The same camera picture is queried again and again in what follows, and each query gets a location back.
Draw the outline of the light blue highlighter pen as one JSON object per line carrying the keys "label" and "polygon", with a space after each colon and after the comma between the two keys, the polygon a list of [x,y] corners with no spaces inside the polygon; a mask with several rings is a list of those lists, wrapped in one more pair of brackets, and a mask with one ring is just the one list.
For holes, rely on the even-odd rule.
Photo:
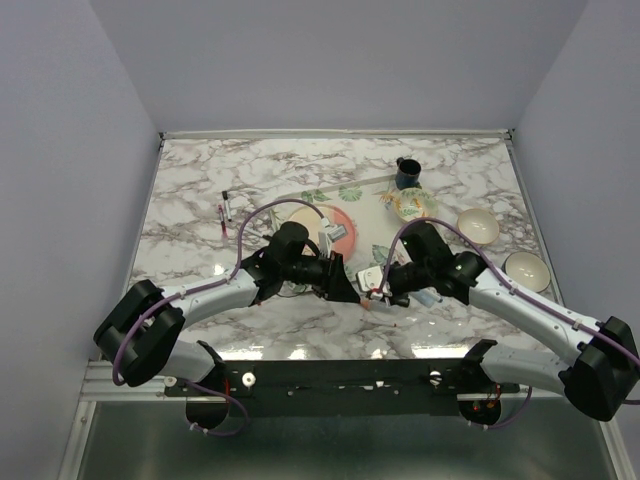
{"label": "light blue highlighter pen", "polygon": [[437,293],[429,289],[423,289],[412,292],[411,295],[425,307],[432,307],[443,301],[442,297]]}

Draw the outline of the pink red pen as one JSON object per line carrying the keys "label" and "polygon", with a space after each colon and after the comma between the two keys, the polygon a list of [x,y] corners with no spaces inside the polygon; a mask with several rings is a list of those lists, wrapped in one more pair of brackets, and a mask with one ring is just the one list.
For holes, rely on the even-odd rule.
{"label": "pink red pen", "polygon": [[219,223],[221,228],[221,238],[223,239],[223,241],[227,241],[228,233],[227,233],[227,226],[226,226],[226,218],[225,218],[225,213],[222,205],[219,204],[217,206],[217,212],[218,212]]}

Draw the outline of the white marker black cap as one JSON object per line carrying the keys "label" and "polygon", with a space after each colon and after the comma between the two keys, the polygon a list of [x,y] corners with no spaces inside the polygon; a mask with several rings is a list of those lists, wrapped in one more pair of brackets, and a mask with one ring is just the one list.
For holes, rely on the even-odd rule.
{"label": "white marker black cap", "polygon": [[232,222],[233,221],[233,216],[232,216],[231,204],[230,204],[230,198],[229,198],[228,191],[226,191],[226,190],[222,191],[222,198],[223,198],[223,208],[224,208],[226,221],[227,222]]}

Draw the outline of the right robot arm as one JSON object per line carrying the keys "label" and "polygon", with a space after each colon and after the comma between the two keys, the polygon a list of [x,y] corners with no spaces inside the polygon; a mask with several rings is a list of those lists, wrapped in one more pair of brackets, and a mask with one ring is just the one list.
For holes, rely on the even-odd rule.
{"label": "right robot arm", "polygon": [[544,352],[498,344],[464,362],[460,379],[480,392],[493,383],[514,383],[563,395],[586,416],[608,422],[629,403],[639,381],[639,354],[630,326],[573,312],[519,285],[476,245],[453,253],[435,218],[412,220],[394,236],[410,257],[388,261],[382,286],[390,295],[433,288],[443,297],[489,312],[546,346]]}

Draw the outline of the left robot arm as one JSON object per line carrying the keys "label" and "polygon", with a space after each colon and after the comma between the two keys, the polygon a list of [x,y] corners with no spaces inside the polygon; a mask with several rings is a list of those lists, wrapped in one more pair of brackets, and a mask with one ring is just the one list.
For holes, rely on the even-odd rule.
{"label": "left robot arm", "polygon": [[205,342],[180,340],[180,333],[228,310],[256,306],[286,282],[306,285],[326,301],[359,303],[342,255],[308,256],[308,240],[303,225],[286,222],[229,274],[167,288],[150,280],[135,283],[93,336],[112,363],[115,383],[137,387],[162,375],[187,380],[201,395],[214,393],[222,380],[220,356]]}

